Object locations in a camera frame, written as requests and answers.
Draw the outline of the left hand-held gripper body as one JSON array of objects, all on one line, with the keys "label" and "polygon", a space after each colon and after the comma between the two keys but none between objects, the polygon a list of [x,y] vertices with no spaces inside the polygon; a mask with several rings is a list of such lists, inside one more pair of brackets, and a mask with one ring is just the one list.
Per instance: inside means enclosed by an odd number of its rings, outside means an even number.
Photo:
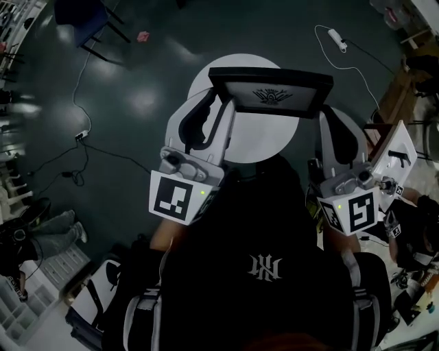
[{"label": "left hand-held gripper body", "polygon": [[224,170],[164,146],[158,171],[151,171],[149,211],[183,225],[199,220],[218,194]]}]

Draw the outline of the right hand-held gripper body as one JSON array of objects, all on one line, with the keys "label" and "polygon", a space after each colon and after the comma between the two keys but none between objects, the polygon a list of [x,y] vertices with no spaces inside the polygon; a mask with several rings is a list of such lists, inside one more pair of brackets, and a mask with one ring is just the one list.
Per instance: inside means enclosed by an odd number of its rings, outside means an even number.
[{"label": "right hand-held gripper body", "polygon": [[370,164],[361,164],[318,185],[318,203],[332,229],[349,237],[377,223],[379,187]]}]

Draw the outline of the black framed picture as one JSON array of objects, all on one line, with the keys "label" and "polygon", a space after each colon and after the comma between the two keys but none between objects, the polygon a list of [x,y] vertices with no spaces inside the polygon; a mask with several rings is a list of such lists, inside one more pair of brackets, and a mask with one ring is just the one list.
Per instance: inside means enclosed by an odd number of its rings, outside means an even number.
[{"label": "black framed picture", "polygon": [[330,75],[265,67],[212,67],[209,79],[237,112],[304,119],[315,117],[333,88]]}]

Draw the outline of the person's left forearm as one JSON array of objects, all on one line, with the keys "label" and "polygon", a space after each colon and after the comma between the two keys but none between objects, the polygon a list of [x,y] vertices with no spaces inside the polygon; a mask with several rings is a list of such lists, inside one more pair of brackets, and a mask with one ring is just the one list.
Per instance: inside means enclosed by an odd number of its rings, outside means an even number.
[{"label": "person's left forearm", "polygon": [[190,227],[163,219],[150,240],[150,249],[158,252],[177,250],[187,238]]}]

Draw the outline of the person's right forearm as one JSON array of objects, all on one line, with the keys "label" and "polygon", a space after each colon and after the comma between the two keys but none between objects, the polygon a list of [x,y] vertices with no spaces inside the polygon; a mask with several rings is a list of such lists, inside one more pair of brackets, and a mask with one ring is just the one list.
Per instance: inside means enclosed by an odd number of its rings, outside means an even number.
[{"label": "person's right forearm", "polygon": [[333,229],[327,222],[323,224],[323,248],[324,251],[342,254],[347,251],[352,253],[361,252],[358,238],[355,235],[345,236]]}]

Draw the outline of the round white table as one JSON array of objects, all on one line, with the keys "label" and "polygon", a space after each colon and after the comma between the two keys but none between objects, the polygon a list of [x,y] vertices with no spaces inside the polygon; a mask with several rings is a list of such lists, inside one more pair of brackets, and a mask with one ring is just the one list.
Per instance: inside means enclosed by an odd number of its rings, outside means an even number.
[{"label": "round white table", "polygon": [[[236,53],[222,56],[207,64],[193,80],[187,97],[210,87],[211,67],[244,66],[277,69],[278,65],[261,56]],[[240,164],[256,163],[281,152],[291,141],[299,118],[266,114],[236,113],[230,143],[224,160]]]}]

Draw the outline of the wooden furniture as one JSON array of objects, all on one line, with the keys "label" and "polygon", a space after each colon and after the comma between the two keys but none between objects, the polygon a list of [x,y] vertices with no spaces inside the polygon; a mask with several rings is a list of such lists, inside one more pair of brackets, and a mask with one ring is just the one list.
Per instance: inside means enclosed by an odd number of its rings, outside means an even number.
[{"label": "wooden furniture", "polygon": [[402,57],[400,69],[364,126],[370,159],[399,121],[422,127],[423,151],[418,154],[439,163],[439,56]]}]

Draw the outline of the person's black shirt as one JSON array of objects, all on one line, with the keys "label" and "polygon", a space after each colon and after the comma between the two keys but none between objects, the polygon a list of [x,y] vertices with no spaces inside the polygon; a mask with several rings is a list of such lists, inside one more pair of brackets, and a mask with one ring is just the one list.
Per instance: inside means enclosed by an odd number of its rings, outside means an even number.
[{"label": "person's black shirt", "polygon": [[383,261],[324,251],[282,156],[231,171],[177,250],[135,243],[102,351],[375,351],[391,315]]}]

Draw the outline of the white power strip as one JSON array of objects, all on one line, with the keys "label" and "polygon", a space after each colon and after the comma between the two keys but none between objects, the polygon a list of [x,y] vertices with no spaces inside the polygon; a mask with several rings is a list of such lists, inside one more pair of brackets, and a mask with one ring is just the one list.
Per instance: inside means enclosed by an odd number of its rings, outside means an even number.
[{"label": "white power strip", "polygon": [[333,28],[329,29],[327,33],[331,37],[333,42],[338,46],[339,50],[342,53],[346,53],[347,44],[345,43],[345,40],[340,36],[340,34]]}]

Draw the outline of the clear plastic container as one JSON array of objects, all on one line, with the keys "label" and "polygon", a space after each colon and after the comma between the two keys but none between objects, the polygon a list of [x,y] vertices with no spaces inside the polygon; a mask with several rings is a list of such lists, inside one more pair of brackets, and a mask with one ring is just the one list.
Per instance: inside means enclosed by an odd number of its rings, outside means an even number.
[{"label": "clear plastic container", "polygon": [[411,16],[403,0],[369,0],[369,4],[383,15],[390,29],[403,29],[410,24]]}]

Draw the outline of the blue chair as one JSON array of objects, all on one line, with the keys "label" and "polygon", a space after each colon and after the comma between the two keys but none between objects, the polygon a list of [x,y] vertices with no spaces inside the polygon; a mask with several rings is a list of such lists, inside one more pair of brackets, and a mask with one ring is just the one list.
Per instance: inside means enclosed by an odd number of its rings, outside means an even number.
[{"label": "blue chair", "polygon": [[124,25],[122,19],[103,0],[54,0],[54,17],[57,25],[69,25],[73,28],[73,39],[77,48],[105,62],[108,62],[107,58],[86,46],[89,40],[100,43],[97,34],[105,27],[109,27],[124,41],[131,43],[131,40],[110,21],[110,17],[113,17]]}]

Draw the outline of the white shelf rack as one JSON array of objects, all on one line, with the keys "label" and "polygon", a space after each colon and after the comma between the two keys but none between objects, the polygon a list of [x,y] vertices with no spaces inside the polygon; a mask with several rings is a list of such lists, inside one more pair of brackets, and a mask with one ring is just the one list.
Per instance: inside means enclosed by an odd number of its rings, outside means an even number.
[{"label": "white shelf rack", "polygon": [[9,197],[29,197],[17,162],[25,156],[26,115],[35,111],[31,97],[19,92],[20,74],[30,67],[21,45],[44,0],[0,0],[0,185]]}]

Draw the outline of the black chair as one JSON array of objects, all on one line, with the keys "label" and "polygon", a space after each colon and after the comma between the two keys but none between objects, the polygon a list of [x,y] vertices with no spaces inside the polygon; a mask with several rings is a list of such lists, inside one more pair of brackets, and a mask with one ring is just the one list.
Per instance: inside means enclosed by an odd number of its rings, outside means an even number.
[{"label": "black chair", "polygon": [[[115,254],[108,254],[104,261],[107,259],[122,262],[122,259]],[[91,323],[96,314],[96,308],[86,288],[88,280],[93,273],[85,279],[85,285],[69,307],[65,320],[72,327],[71,336],[74,339],[90,351],[102,351],[102,336],[105,329],[104,317],[106,312],[102,320],[103,324],[100,324],[99,328],[92,327]]]}]

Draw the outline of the white drawer shelf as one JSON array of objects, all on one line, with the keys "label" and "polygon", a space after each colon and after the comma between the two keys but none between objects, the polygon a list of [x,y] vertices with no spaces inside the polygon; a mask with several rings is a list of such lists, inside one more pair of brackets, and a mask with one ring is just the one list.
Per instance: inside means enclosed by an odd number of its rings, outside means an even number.
[{"label": "white drawer shelf", "polygon": [[19,299],[19,288],[0,277],[0,330],[16,345],[27,342],[42,321],[62,299],[66,286],[90,262],[90,258],[75,244],[65,252],[43,261],[26,261],[27,300]]}]

